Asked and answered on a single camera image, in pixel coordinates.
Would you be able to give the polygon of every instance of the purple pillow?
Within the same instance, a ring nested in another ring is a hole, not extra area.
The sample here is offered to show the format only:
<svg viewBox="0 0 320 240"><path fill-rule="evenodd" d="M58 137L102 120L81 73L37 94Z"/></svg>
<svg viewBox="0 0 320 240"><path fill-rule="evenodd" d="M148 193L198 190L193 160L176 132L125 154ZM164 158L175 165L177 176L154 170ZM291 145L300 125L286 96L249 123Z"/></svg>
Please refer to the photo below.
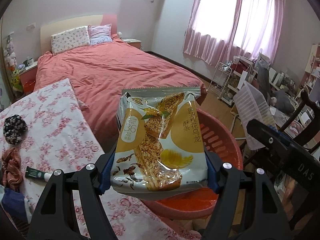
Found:
<svg viewBox="0 0 320 240"><path fill-rule="evenodd" d="M104 26L88 26L90 45L96 45L105 42L111 42L111 26L112 24Z"/></svg>

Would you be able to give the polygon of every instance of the white oval label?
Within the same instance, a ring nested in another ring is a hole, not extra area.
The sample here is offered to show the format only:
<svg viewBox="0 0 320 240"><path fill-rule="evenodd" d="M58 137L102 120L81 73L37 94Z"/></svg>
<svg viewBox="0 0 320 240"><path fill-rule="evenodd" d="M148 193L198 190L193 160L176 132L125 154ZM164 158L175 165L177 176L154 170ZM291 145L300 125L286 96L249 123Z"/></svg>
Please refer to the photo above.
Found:
<svg viewBox="0 0 320 240"><path fill-rule="evenodd" d="M124 128L121 135L121 139L124 142L131 143L134 141L137 134L138 124L138 118L132 115L125 120Z"/></svg>

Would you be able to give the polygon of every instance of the plastic bag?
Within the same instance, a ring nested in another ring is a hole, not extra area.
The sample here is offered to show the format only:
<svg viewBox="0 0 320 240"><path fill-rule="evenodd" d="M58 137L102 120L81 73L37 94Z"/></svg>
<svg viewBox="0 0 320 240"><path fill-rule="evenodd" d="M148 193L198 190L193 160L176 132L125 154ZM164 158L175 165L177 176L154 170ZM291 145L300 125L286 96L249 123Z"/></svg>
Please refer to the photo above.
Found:
<svg viewBox="0 0 320 240"><path fill-rule="evenodd" d="M117 113L122 123L111 185L119 193L159 200L207 185L196 111L199 88L129 90Z"/></svg>

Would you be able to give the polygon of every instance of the green tube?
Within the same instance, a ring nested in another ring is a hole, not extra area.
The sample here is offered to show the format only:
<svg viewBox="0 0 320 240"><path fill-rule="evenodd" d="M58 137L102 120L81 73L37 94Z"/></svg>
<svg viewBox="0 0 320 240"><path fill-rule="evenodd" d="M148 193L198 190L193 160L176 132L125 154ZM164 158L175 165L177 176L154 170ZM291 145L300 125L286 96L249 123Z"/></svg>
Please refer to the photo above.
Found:
<svg viewBox="0 0 320 240"><path fill-rule="evenodd" d="M26 178L40 179L48 182L50 177L51 177L51 174L48 172L38 171L36 169L30 168L27 166Z"/></svg>

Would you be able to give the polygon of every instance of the baseboard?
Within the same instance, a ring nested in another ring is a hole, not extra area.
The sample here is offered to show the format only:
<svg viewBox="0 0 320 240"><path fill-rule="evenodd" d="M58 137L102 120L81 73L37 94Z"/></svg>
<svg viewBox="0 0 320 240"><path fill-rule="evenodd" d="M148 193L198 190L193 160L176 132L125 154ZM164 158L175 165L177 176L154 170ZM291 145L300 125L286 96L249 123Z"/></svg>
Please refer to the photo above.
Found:
<svg viewBox="0 0 320 240"><path fill-rule="evenodd" d="M194 71L194 70L191 69L191 68L186 67L185 65L180 64L179 62L176 62L176 61L174 61L174 60L172 60L172 59L169 59L169 58L167 58L167 57L165 57L165 56L162 56L162 55L160 55L160 54L158 54L158 53L155 53L155 52L153 52L153 51L145 51L145 52L148 53L148 54L151 54L151 55L153 55L153 56L162 58L162 59L164 59L164 60L166 60L166 61L168 61L168 62L170 62L170 63L172 63L172 64L175 64L176 66L182 67L182 68L190 71L192 74L196 75L197 77L202 78L203 80L205 80L205 81L207 81L207 82L209 82L209 83L211 82L211 79L209 79L208 77L206 77L206 76L198 73L197 71Z"/></svg>

